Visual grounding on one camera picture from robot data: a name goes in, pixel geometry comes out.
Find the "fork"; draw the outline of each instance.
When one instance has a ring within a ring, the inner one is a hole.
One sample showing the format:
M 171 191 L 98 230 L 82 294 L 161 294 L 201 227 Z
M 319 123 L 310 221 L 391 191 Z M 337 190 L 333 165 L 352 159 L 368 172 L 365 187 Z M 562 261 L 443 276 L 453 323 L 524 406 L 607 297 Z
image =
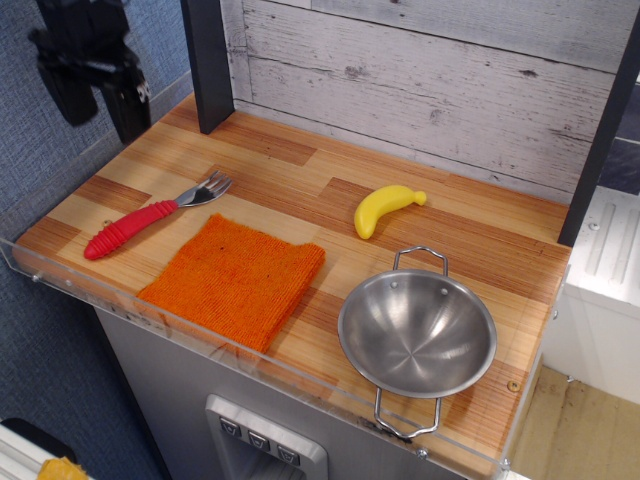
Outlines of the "fork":
M 227 175 L 216 170 L 204 182 L 190 188 L 175 200 L 152 203 L 122 217 L 91 239 L 84 250 L 85 258 L 96 260 L 113 252 L 153 222 L 171 215 L 178 208 L 204 205 L 220 198 L 232 183 Z

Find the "dispenser button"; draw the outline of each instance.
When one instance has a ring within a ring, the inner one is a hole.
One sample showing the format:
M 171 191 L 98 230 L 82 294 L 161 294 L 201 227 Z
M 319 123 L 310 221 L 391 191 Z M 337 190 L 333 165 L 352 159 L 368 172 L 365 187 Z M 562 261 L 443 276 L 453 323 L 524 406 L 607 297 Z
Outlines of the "dispenser button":
M 282 445 L 278 445 L 278 456 L 281 460 L 284 460 L 291 465 L 300 465 L 300 455 L 292 450 L 289 450 L 288 448 L 283 447 Z
M 256 432 L 252 432 L 251 430 L 249 430 L 249 441 L 251 442 L 251 445 L 259 448 L 260 450 L 263 450 L 265 452 L 271 450 L 269 440 L 267 440 L 262 435 L 257 434 Z
M 231 420 L 220 417 L 220 426 L 222 427 L 222 430 L 227 432 L 232 437 L 239 437 L 241 435 L 240 425 L 233 423 Z

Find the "wooden countertop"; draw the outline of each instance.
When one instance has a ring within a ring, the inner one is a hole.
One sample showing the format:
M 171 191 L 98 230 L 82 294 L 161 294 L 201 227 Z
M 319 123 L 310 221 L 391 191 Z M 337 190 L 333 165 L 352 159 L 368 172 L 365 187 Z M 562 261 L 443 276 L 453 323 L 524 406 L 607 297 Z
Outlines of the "wooden countertop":
M 175 198 L 214 164 L 234 179 L 221 199 L 180 209 L 103 259 L 84 259 L 87 242 L 105 221 Z M 396 183 L 426 191 L 426 206 L 388 214 L 371 239 L 360 239 L 353 226 L 356 206 L 372 190 Z M 41 271 L 59 268 L 60 274 L 70 268 L 131 295 L 153 281 L 216 212 L 292 243 L 322 246 L 327 262 L 268 356 L 335 387 L 313 394 L 357 409 L 353 413 L 367 419 L 373 418 L 370 406 L 353 406 L 339 393 L 370 402 L 375 397 L 375 387 L 342 352 L 338 312 L 360 282 L 392 269 L 397 250 L 427 245 L 445 254 L 450 276 L 487 305 L 498 350 L 477 384 L 444 400 L 438 435 L 416 444 L 447 438 L 500 461 L 522 396 L 507 385 L 527 381 L 569 259 L 570 249 L 556 243 L 566 211 L 563 205 L 239 112 L 205 136 L 198 132 L 189 97 L 17 243 L 51 261 L 38 265 Z M 428 254 L 403 262 L 441 268 Z M 429 425 L 430 402 L 385 394 L 383 406 Z

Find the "whitewashed wood wall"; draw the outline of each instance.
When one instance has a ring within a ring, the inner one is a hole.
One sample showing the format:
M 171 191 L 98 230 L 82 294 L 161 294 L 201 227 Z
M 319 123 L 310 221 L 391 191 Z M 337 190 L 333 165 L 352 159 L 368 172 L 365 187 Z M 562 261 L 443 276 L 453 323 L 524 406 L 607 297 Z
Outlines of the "whitewashed wood wall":
M 569 203 L 640 0 L 222 0 L 236 108 Z

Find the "yellow banana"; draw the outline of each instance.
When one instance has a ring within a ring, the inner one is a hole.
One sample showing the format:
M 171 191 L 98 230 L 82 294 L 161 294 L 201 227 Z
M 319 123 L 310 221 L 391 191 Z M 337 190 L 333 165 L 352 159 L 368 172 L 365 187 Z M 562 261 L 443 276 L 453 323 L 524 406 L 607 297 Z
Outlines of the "yellow banana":
M 366 240 L 373 235 L 378 220 L 383 215 L 414 202 L 418 205 L 424 205 L 426 201 L 427 195 L 424 192 L 414 192 L 402 185 L 388 185 L 379 188 L 367 195 L 358 205 L 354 216 L 356 231 L 361 238 Z

